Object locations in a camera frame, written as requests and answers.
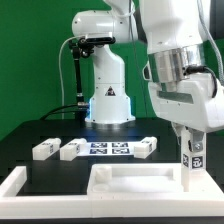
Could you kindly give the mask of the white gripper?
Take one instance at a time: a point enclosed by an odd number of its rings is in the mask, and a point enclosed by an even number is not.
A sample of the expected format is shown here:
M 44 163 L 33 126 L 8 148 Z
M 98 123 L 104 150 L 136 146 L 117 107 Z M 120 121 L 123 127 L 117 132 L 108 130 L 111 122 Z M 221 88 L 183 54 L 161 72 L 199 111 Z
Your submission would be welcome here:
M 191 75 L 177 84 L 176 92 L 163 92 L 153 82 L 148 83 L 148 89 L 156 116 L 172 122 L 178 144 L 181 144 L 181 125 L 193 128 L 189 130 L 191 152 L 203 150 L 203 132 L 224 129 L 224 87 L 217 82 L 217 93 L 212 97 L 214 85 L 209 74 Z

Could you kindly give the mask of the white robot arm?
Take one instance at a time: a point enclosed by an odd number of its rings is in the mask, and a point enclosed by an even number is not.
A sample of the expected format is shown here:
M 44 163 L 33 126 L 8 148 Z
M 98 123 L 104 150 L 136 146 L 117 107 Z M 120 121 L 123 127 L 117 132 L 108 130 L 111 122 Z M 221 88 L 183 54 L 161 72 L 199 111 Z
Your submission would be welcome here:
M 109 11 L 79 12 L 73 34 L 94 68 L 94 95 L 86 122 L 121 125 L 134 119 L 125 93 L 124 61 L 110 50 L 114 43 L 147 44 L 143 77 L 157 117 L 174 129 L 188 129 L 194 151 L 205 135 L 224 129 L 224 87 L 204 62 L 202 43 L 211 40 L 211 0 L 103 0 Z

